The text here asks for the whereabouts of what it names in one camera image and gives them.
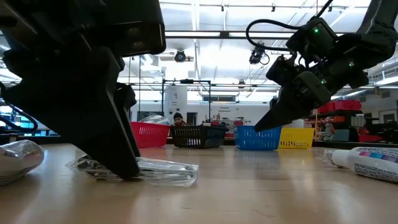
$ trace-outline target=yellow basket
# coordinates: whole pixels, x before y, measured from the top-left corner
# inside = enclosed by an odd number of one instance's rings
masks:
[[[308,149],[312,147],[315,128],[282,128],[278,149]]]

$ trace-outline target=white tube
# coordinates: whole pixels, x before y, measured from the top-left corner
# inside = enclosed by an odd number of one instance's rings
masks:
[[[336,150],[331,159],[358,175],[398,183],[398,149],[356,147],[350,151]]]

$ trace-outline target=crumpled plastic bag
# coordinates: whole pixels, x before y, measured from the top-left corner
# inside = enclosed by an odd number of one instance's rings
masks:
[[[10,184],[44,160],[44,149],[30,140],[0,146],[0,186]]]
[[[152,123],[152,124],[164,124],[171,125],[171,122],[168,118],[165,118],[161,115],[150,115],[139,122]]]
[[[140,168],[138,177],[132,182],[147,182],[156,186],[191,187],[198,179],[198,165],[164,161],[138,157]],[[89,177],[98,180],[121,180],[116,174],[93,160],[90,156],[83,156],[67,164],[71,170],[85,172]]]

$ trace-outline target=label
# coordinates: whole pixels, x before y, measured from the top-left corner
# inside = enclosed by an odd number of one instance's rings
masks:
[[[396,172],[382,170],[376,167],[366,166],[357,163],[354,164],[354,170],[355,173],[357,173],[358,175],[398,183],[398,174]]]
[[[398,163],[398,149],[360,147],[356,151],[360,152],[360,156]]]

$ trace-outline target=tube cap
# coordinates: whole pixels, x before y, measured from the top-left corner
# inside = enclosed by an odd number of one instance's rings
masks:
[[[331,155],[331,159],[336,165],[349,168],[347,163],[348,153],[349,150],[336,150]]]

